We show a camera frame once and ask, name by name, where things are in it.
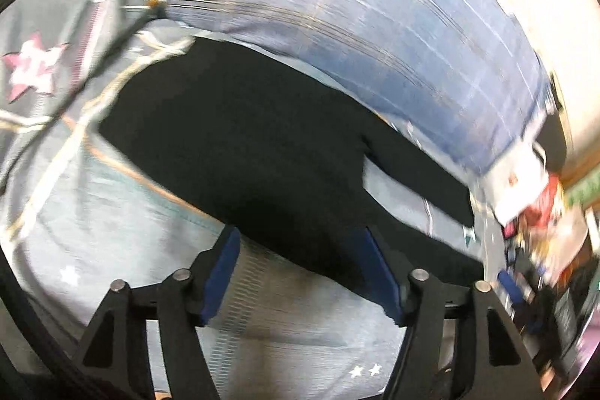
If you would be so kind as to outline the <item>black pants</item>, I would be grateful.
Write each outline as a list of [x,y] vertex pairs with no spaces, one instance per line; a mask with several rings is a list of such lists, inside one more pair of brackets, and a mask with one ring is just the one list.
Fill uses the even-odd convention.
[[150,179],[280,256],[365,294],[350,241],[374,226],[408,261],[467,286],[482,264],[392,217],[375,163],[466,226],[468,189],[344,92],[245,46],[199,39],[120,90],[100,134]]

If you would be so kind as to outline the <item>red plastic bag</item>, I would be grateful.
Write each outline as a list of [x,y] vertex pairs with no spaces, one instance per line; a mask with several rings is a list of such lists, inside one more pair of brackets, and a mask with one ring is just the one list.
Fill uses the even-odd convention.
[[563,186],[556,174],[548,176],[546,187],[538,198],[519,216],[517,227],[522,235],[530,232],[548,231],[554,228],[566,212]]

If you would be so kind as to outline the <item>white Xiaomi paper bag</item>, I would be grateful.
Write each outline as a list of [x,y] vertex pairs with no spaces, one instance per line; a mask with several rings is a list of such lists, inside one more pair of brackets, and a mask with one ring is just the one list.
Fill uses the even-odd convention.
[[483,175],[481,185],[497,221],[507,224],[546,188],[546,153],[537,141],[517,138]]

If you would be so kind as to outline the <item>blue plaid quilt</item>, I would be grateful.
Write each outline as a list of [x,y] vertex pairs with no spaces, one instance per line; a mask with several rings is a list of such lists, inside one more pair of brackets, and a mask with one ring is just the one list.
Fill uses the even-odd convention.
[[323,71],[476,174],[547,117],[547,72],[497,0],[167,2],[174,18]]

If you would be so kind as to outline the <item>grey star-print pillow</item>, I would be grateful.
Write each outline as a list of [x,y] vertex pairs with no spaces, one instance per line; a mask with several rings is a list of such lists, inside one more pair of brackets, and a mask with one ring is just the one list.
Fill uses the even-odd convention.
[[143,0],[12,0],[1,12],[1,185],[155,16]]

